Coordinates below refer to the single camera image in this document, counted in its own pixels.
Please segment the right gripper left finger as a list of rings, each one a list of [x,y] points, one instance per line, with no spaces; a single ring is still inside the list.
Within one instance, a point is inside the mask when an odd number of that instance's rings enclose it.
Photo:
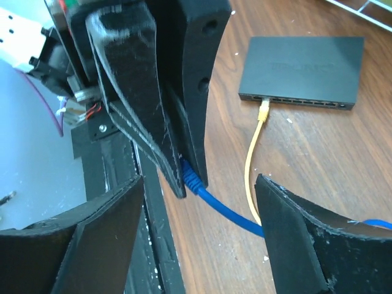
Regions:
[[[136,176],[82,205],[1,231],[1,293],[123,293],[143,179]]]

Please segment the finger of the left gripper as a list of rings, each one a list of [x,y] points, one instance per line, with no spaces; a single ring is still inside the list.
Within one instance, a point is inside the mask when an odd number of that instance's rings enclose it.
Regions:
[[[159,80],[178,152],[207,186],[209,83],[232,8],[228,1],[148,1],[147,5],[157,25]]]

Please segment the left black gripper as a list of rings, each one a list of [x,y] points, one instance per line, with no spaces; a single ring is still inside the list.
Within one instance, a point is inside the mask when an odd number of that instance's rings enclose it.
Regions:
[[[45,1],[72,73],[74,99],[88,110],[90,140],[117,126],[185,198],[179,153],[164,110],[157,72],[156,23],[147,10],[109,11],[122,1]]]

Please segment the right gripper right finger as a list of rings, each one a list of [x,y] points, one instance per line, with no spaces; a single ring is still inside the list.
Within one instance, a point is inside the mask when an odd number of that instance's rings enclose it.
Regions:
[[[391,293],[391,224],[351,220],[265,175],[255,183],[277,293]]]

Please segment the black network switch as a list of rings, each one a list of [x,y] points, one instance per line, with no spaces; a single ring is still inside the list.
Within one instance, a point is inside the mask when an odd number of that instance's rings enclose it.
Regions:
[[[257,36],[249,42],[241,100],[351,110],[364,37]]]

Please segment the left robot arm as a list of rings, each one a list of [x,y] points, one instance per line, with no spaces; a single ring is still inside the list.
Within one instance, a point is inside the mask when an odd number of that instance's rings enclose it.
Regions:
[[[102,106],[184,198],[208,184],[209,83],[228,1],[45,1],[52,26],[1,9],[1,58],[51,92]]]

